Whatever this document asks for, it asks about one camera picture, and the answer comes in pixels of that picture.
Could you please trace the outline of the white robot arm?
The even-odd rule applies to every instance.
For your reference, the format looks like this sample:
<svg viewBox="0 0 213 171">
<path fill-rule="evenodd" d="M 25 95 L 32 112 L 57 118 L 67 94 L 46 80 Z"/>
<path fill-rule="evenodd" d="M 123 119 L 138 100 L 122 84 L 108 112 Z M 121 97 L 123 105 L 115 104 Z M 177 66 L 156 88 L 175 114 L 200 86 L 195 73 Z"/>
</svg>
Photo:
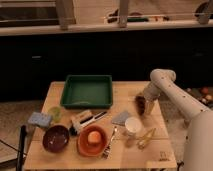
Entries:
<svg viewBox="0 0 213 171">
<path fill-rule="evenodd" d="M 213 171 L 213 110 L 178 87 L 175 79 L 173 70 L 152 70 L 143 96 L 153 102 L 164 92 L 189 121 L 182 171 Z"/>
</svg>

